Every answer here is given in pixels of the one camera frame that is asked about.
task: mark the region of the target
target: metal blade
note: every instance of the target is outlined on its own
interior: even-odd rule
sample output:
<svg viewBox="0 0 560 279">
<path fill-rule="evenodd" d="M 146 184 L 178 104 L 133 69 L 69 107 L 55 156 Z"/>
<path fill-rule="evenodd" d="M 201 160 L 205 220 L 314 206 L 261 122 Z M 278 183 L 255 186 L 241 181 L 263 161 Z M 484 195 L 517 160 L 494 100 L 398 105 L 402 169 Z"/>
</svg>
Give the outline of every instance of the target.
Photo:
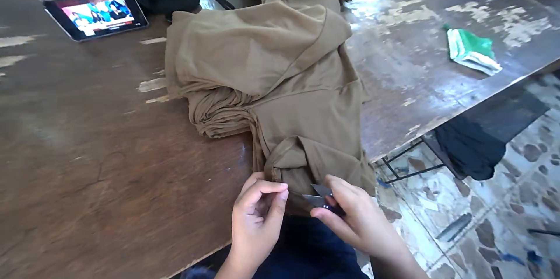
<svg viewBox="0 0 560 279">
<path fill-rule="evenodd" d="M 311 186 L 313 186 L 313 189 L 321 196 L 321 197 L 326 197 L 326 196 L 333 196 L 333 191 L 325 186 L 322 185 L 318 185 L 318 184 L 312 184 Z"/>
<path fill-rule="evenodd" d="M 325 205 L 326 205 L 325 198 L 323 198 L 323 197 L 313 196 L 313 195 L 304 195 L 304 197 L 314 207 L 323 207 L 324 208 Z"/>
</svg>

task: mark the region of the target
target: tiled floor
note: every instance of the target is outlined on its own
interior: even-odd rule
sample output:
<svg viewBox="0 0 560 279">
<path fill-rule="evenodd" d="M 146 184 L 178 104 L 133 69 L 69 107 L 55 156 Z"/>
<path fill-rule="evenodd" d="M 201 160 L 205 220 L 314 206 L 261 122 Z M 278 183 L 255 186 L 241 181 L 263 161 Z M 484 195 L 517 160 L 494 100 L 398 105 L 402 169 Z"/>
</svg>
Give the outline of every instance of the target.
<svg viewBox="0 0 560 279">
<path fill-rule="evenodd" d="M 560 278 L 560 238 L 527 233 L 560 231 L 560 80 L 545 75 L 524 84 L 550 111 L 508 143 L 492 179 L 460 181 L 440 168 L 377 188 L 378 204 L 434 279 Z M 439 163 L 420 144 L 391 165 L 406 174 Z M 393 178 L 376 166 L 379 178 Z M 455 239 L 436 239 L 465 213 L 472 220 Z M 542 260 L 528 261 L 531 250 Z"/>
</svg>

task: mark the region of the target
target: person on screen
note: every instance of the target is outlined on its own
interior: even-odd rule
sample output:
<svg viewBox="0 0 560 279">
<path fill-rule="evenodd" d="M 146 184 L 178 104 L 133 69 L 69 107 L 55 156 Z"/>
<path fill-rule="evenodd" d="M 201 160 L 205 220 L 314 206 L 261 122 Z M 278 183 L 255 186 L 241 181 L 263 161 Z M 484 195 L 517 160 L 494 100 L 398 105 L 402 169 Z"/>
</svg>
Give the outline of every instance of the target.
<svg viewBox="0 0 560 279">
<path fill-rule="evenodd" d="M 127 16 L 132 17 L 132 15 L 130 14 L 130 10 L 129 10 L 128 7 L 125 6 L 124 4 L 122 4 L 122 3 L 120 3 L 120 2 L 118 2 L 118 1 L 116 1 L 116 0 L 111 1 L 111 4 L 115 5 L 115 7 L 116 7 L 118 10 L 124 12 Z"/>
<path fill-rule="evenodd" d="M 94 23 L 104 21 L 101 15 L 93 10 L 91 11 L 91 18 L 94 19 Z"/>
<path fill-rule="evenodd" d="M 90 22 L 89 22 L 87 19 L 82 18 L 78 13 L 72 12 L 72 15 L 74 16 L 74 19 L 72 20 L 72 22 L 73 22 L 76 26 L 81 26 L 81 25 L 90 24 Z"/>
<path fill-rule="evenodd" d="M 127 14 L 118 10 L 114 4 L 110 4 L 109 8 L 111 10 L 111 11 L 109 11 L 109 15 L 111 16 L 111 18 L 113 20 L 118 20 L 118 19 L 122 19 L 122 18 L 127 17 Z"/>
<path fill-rule="evenodd" d="M 99 11 L 99 15 L 103 18 L 103 21 L 109 22 L 111 21 L 111 15 L 109 14 L 109 9 L 104 1 L 98 2 L 95 4 L 97 10 Z"/>
</svg>

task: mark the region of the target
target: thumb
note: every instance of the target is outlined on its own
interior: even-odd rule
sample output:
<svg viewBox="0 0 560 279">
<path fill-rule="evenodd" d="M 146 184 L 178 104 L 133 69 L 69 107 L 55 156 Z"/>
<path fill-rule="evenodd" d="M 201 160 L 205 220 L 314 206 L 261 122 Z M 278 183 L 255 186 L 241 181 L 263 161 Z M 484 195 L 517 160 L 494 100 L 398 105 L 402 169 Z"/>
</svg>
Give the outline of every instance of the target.
<svg viewBox="0 0 560 279">
<path fill-rule="evenodd" d="M 360 243 L 360 238 L 350 228 L 350 226 L 336 213 L 321 207 L 313 208 L 310 212 L 313 218 L 321 220 L 323 224 L 329 227 L 340 239 L 356 247 Z"/>
<path fill-rule="evenodd" d="M 286 199 L 288 199 L 288 190 L 277 193 L 270 204 L 267 219 L 264 221 L 264 227 L 269 232 L 280 233 L 282 220 L 284 219 L 284 211 L 286 210 Z"/>
</svg>

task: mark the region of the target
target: person's lap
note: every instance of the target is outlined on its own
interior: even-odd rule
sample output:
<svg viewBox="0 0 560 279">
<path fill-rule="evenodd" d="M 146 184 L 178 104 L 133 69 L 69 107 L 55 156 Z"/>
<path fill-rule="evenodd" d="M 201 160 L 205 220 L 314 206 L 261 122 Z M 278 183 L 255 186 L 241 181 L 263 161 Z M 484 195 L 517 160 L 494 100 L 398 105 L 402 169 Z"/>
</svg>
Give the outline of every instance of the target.
<svg viewBox="0 0 560 279">
<path fill-rule="evenodd" d="M 316 218 L 284 217 L 276 246 L 254 279 L 367 278 L 354 249 Z"/>
</svg>

